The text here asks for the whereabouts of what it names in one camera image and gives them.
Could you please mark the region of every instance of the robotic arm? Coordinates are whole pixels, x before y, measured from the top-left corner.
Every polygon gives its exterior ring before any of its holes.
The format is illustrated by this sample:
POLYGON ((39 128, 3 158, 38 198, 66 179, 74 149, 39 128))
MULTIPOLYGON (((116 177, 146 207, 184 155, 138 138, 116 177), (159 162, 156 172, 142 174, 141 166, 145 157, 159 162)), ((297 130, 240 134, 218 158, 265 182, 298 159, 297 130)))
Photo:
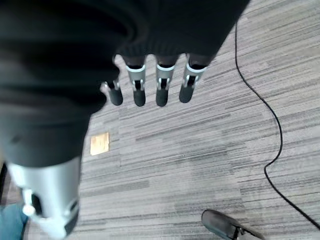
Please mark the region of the robotic arm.
POLYGON ((23 211, 63 239, 79 215, 83 142, 91 114, 122 103, 115 54, 134 101, 145 103, 144 56, 157 56, 156 103, 167 103, 179 54, 189 54, 180 101, 249 0, 5 0, 0 3, 0 147, 23 211))

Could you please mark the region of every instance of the black cable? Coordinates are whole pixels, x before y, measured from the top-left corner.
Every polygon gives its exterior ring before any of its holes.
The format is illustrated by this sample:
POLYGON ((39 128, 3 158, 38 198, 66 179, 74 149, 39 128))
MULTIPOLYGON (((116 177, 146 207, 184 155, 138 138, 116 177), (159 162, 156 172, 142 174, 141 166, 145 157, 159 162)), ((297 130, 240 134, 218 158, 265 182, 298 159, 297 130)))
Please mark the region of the black cable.
POLYGON ((234 60, 235 60, 235 66, 236 69, 240 75, 240 77, 242 78, 243 82, 248 86, 248 88, 250 88, 252 90, 252 92, 255 93, 255 95, 258 96, 258 98, 268 107, 268 109, 270 110, 270 112, 273 114, 276 123, 278 124, 278 128, 279 128, 279 133, 280 133, 280 147, 279 147, 279 151, 277 153, 277 155, 275 156, 275 158, 269 162, 267 165, 264 166, 263 170, 264 170, 264 175, 266 177, 266 179, 268 180, 268 182, 270 183, 271 187, 280 195, 280 197, 282 197, 291 207, 293 207, 295 210, 297 210, 300 214, 302 214, 302 216, 304 216, 310 223, 312 223, 318 230, 320 230, 320 225, 314 221, 310 216, 308 216, 304 211, 302 211, 299 207, 297 207, 294 203, 292 203, 289 199, 287 199, 273 184, 273 182, 270 180, 268 172, 267 172, 267 167, 269 167, 271 164, 273 164, 280 156, 283 146, 284 146, 284 140, 283 140, 283 133, 282 133, 282 128, 281 128, 281 124, 280 121, 275 113, 275 111, 270 107, 270 105, 266 102, 266 100, 260 96, 259 93, 257 93, 257 91, 247 82, 247 80, 244 78, 244 76, 242 75, 240 69, 239 69, 239 65, 238 65, 238 46, 237 46, 237 32, 238 32, 238 22, 235 24, 235 34, 234 34, 234 60))

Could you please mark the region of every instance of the black shoe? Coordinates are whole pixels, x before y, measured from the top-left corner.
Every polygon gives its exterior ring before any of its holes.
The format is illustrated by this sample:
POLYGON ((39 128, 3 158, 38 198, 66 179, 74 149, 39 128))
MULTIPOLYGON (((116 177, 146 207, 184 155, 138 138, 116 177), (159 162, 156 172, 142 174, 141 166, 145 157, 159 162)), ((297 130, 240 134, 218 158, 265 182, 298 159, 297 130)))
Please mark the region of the black shoe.
POLYGON ((219 211, 207 209, 202 213, 201 220, 210 232, 226 240, 237 240, 242 235, 265 239, 260 233, 242 226, 237 220, 219 211))

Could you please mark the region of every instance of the gray striped carpet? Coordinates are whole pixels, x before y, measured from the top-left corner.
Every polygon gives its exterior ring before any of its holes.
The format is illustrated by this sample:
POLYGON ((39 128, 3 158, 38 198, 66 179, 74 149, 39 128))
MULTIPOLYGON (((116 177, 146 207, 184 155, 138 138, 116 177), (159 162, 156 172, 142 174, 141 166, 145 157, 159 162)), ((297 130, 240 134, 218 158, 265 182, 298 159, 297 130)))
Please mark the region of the gray striped carpet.
MULTIPOLYGON (((146 105, 140 108, 117 57, 124 102, 92 117, 81 214, 70 240, 219 239, 201 224, 207 208, 269 240, 320 239, 265 179, 263 167, 279 149, 278 128, 240 79, 234 44, 233 30, 189 104, 179 102, 181 57, 163 108, 155 103, 154 57, 146 61, 146 105), (90 137, 104 132, 110 151, 90 156, 90 137)), ((282 123, 283 152, 270 177, 320 222, 319 0, 253 0, 239 21, 238 55, 243 75, 282 123)), ((15 201, 12 191, 7 202, 15 201)), ((25 239, 46 238, 33 223, 27 227, 25 239)))

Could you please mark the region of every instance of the blue jeans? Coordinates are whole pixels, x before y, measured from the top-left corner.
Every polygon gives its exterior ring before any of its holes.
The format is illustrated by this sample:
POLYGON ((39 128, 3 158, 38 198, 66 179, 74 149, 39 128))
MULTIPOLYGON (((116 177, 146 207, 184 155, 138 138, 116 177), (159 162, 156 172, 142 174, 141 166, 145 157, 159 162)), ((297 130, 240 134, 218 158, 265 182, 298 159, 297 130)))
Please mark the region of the blue jeans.
POLYGON ((21 204, 0 206, 0 239, 21 240, 27 221, 21 204))

